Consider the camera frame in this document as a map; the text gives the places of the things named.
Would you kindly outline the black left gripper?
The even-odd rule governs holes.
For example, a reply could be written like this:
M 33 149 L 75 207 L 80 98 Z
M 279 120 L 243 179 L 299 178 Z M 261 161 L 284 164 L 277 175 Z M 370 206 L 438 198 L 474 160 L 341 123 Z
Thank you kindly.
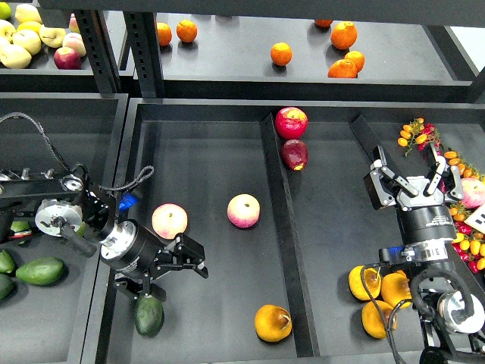
M 129 219 L 115 224 L 100 244 L 102 261 L 116 271 L 114 287 L 135 300 L 154 297 L 164 302 L 166 291 L 156 281 L 170 271 L 188 269 L 208 278 L 204 246 L 183 233 L 164 246 L 157 235 Z

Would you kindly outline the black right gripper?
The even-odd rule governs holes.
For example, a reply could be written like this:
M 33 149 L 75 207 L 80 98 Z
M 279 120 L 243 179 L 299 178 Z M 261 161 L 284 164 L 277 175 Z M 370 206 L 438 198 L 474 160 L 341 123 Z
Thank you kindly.
M 464 198 L 461 176 L 433 143 L 423 153 L 430 170 L 424 176 L 408 180 L 387 165 L 384 148 L 377 145 L 371 152 L 373 162 L 364 177 L 365 187 L 374 210 L 396 206 L 404 245 L 428 240 L 452 242 L 456 238 L 452 216 L 444 201 Z

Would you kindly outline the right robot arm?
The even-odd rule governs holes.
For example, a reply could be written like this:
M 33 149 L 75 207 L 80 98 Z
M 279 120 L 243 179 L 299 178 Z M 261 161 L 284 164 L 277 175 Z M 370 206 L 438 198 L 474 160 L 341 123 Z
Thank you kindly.
M 372 205 L 395 207 L 402 237 L 401 246 L 380 250 L 376 267 L 404 269 L 411 295 L 383 320 L 384 330 L 393 347 L 394 316 L 411 303 L 424 341 L 421 363 L 482 363 L 484 306 L 448 256 L 456 233 L 447 203 L 464 197 L 460 175 L 434 145 L 424 150 L 429 173 L 414 177 L 392 170 L 382 146 L 367 152 L 371 166 L 364 181 Z

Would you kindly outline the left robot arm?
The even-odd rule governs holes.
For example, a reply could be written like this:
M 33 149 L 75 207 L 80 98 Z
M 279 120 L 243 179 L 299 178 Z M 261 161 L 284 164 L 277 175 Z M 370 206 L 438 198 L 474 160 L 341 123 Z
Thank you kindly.
M 164 243 L 135 220 L 120 218 L 117 195 L 150 177 L 152 166 L 144 167 L 134 181 L 122 187 L 103 187 L 92 182 L 84 165 L 69 166 L 42 125 L 29 115 L 12 112 L 1 120 L 15 118 L 36 127 L 62 171 L 1 172 L 2 237 L 7 236 L 15 218 L 31 219 L 41 232 L 63 237 L 72 249 L 87 257 L 100 253 L 114 272 L 113 285 L 134 299 L 154 296 L 164 301 L 166 292 L 155 282 L 170 271 L 188 269 L 208 277 L 201 244 L 184 233 Z

